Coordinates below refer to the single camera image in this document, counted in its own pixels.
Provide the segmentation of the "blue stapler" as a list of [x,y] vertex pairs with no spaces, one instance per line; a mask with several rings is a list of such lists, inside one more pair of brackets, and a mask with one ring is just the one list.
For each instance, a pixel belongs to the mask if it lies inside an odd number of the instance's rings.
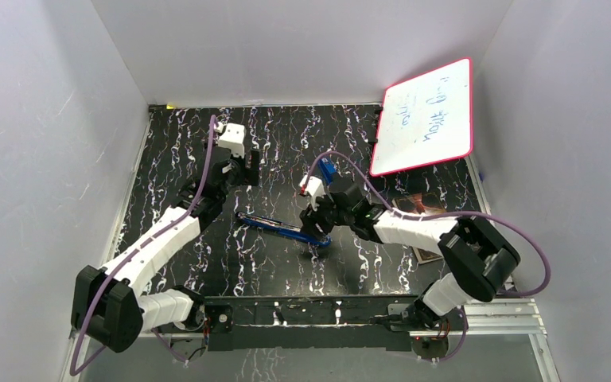
[[321,158],[317,162],[317,168],[320,170],[323,182],[330,185],[335,176],[338,175],[337,169],[333,162],[328,158]]
[[301,228],[292,224],[287,224],[279,220],[256,216],[246,212],[237,212],[235,218],[248,226],[260,228],[277,236],[300,241],[307,244],[312,244],[318,247],[327,247],[331,244],[329,236],[323,236],[318,239],[315,236],[308,235],[301,231]]

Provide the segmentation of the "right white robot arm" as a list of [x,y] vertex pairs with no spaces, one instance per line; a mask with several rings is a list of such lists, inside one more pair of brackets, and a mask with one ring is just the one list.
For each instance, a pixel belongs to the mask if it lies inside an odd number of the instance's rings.
[[449,273],[402,312],[405,322],[437,329],[454,308],[472,300],[492,301],[520,264],[518,251],[482,216],[408,216],[370,202],[349,177],[324,185],[317,177],[304,176],[299,186],[309,199],[299,215],[308,235],[320,239],[345,226],[362,240],[401,244],[443,257]]

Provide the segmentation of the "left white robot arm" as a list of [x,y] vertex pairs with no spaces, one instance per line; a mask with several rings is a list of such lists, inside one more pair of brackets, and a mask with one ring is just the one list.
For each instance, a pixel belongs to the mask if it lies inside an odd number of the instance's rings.
[[260,153],[244,157],[215,146],[206,179],[185,183],[173,203],[144,235],[100,268],[86,266],[76,277],[72,326],[115,353],[141,333],[174,324],[187,331],[205,322],[204,298],[184,286],[146,295],[146,284],[222,212],[229,191],[259,183]]

